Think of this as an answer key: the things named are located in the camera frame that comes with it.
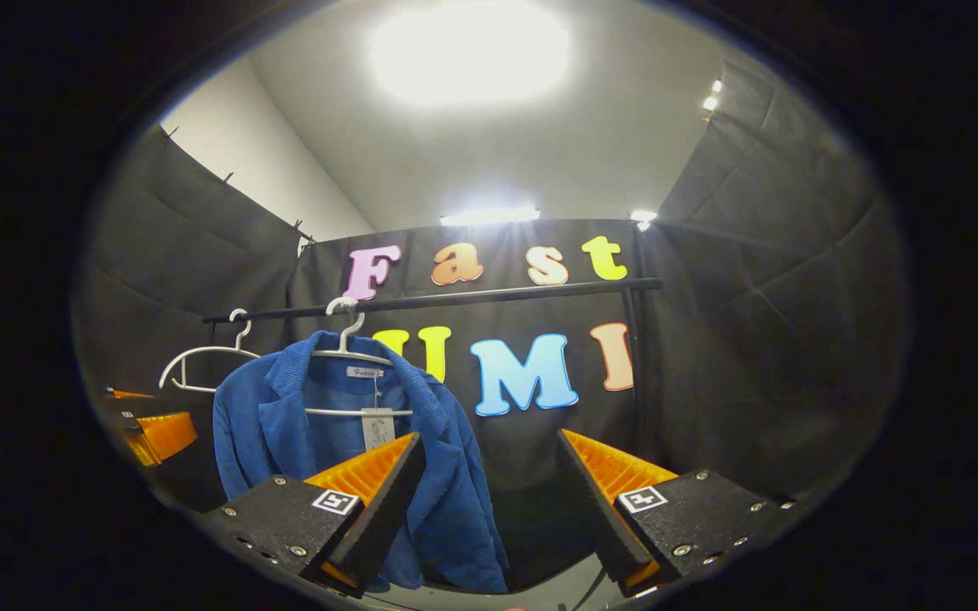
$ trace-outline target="pink letter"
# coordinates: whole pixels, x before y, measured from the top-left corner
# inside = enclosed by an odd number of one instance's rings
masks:
[[[384,260],[377,263],[377,258]],[[397,261],[402,259],[402,251],[397,246],[366,248],[350,252],[350,259],[353,259],[353,268],[350,270],[350,287],[346,289],[342,297],[352,297],[357,301],[365,301],[365,299],[376,297],[376,289],[372,289],[373,279],[377,285],[381,285],[387,279],[387,271],[391,268],[391,264],[386,260]]]

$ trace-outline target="light fixture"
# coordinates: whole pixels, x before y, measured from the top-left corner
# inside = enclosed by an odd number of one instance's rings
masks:
[[[454,227],[457,225],[509,223],[510,221],[511,223],[520,223],[520,221],[533,221],[538,219],[541,214],[532,205],[521,206],[521,208],[484,208],[440,216],[440,224],[445,227]]]
[[[465,0],[411,10],[373,35],[380,85],[412,104],[520,99],[560,81],[568,32],[524,1]]]
[[[659,213],[652,212],[649,210],[633,210],[629,212],[629,219],[633,221],[640,221],[641,223],[651,223],[655,220],[655,217],[659,216]]]

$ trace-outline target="clothes hanger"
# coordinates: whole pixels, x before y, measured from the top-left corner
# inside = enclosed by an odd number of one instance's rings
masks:
[[[237,314],[247,314],[247,310],[242,310],[237,308],[233,310],[232,314],[229,314],[228,320],[233,322],[236,320]],[[168,363],[167,367],[164,367],[164,371],[160,372],[160,382],[156,383],[158,388],[164,388],[164,380],[168,378],[168,372],[171,371],[172,367],[179,363],[179,380],[172,378],[171,382],[176,385],[176,388],[182,388],[182,390],[195,390],[198,392],[217,392],[216,388],[206,388],[203,386],[189,386],[187,384],[187,356],[197,355],[199,352],[232,352],[234,355],[244,355],[251,356],[253,359],[257,359],[259,355],[255,352],[248,352],[247,350],[240,349],[240,340],[244,339],[245,335],[251,333],[251,321],[248,321],[248,326],[245,326],[244,330],[236,336],[236,345],[233,348],[229,348],[228,345],[203,345],[201,348],[191,348],[185,352],[180,353],[175,359]]]
[[[352,312],[357,306],[357,299],[353,299],[352,297],[339,297],[338,299],[331,300],[330,303],[327,303],[327,316],[334,313],[336,306],[348,308],[349,311]],[[349,337],[350,333],[360,330],[362,325],[364,325],[364,312],[358,312],[356,323],[348,326],[348,328],[343,328],[341,336],[338,336],[338,350],[315,350],[312,352],[312,356],[331,356],[336,357],[336,359],[358,359],[361,361],[372,361],[372,363],[379,363],[388,365],[388,367],[390,367],[391,361],[384,359],[383,356],[364,355],[361,352],[350,352],[346,350],[346,338]]]
[[[327,316],[331,316],[331,314],[334,314],[334,309],[336,308],[336,306],[342,306],[342,308],[349,309],[352,312],[354,306],[357,306],[357,299],[353,299],[351,297],[339,297],[337,299],[331,300],[330,303],[327,303]],[[384,359],[384,357],[364,355],[364,353],[362,352],[350,352],[346,350],[346,338],[349,337],[350,333],[354,333],[358,329],[360,329],[362,325],[364,325],[364,312],[358,312],[357,321],[354,322],[351,326],[349,326],[349,328],[342,329],[341,335],[338,336],[338,350],[315,350],[314,352],[312,352],[312,356],[330,356],[330,357],[338,357],[338,359],[358,359],[364,361],[372,361],[372,363],[380,363],[380,364],[388,365],[388,367],[390,367],[391,361]],[[376,384],[376,378],[372,378],[372,383],[373,385]],[[375,407],[379,407],[379,395],[380,395],[379,388],[376,388],[376,391],[373,393],[373,405]],[[357,415],[358,417],[376,417],[376,418],[395,417],[396,415],[413,415],[414,413],[413,411],[402,410],[396,412],[387,412],[386,414],[380,414],[379,412],[374,412],[374,411],[366,412],[364,410],[356,410],[356,411],[318,410],[318,409],[311,409],[310,407],[306,407],[304,411],[310,414],[319,414],[319,415],[346,415],[347,417],[349,417],[349,415]]]

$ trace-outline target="orange letter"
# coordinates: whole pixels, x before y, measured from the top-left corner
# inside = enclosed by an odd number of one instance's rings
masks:
[[[628,327],[621,323],[606,323],[591,329],[591,337],[599,341],[606,362],[606,380],[602,386],[610,392],[632,388],[632,359],[625,346]]]
[[[439,263],[432,270],[432,282],[440,286],[457,281],[473,281],[485,271],[485,267],[478,264],[478,249],[473,244],[451,244],[442,248],[432,259]]]
[[[568,282],[568,268],[562,266],[560,261],[564,256],[554,247],[536,246],[527,251],[527,263],[531,268],[527,270],[527,275],[531,276],[535,283],[544,285],[559,285]]]

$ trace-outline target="blue letter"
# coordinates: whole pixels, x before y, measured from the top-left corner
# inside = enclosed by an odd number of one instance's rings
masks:
[[[564,367],[564,345],[568,338],[558,333],[539,335],[531,344],[527,364],[520,365],[508,345],[499,339],[477,341],[470,353],[481,363],[481,403],[474,407],[478,415],[508,413],[509,403],[500,390],[501,383],[520,410],[531,405],[535,383],[540,383],[536,404],[543,410],[574,405],[579,395],[568,386]]]

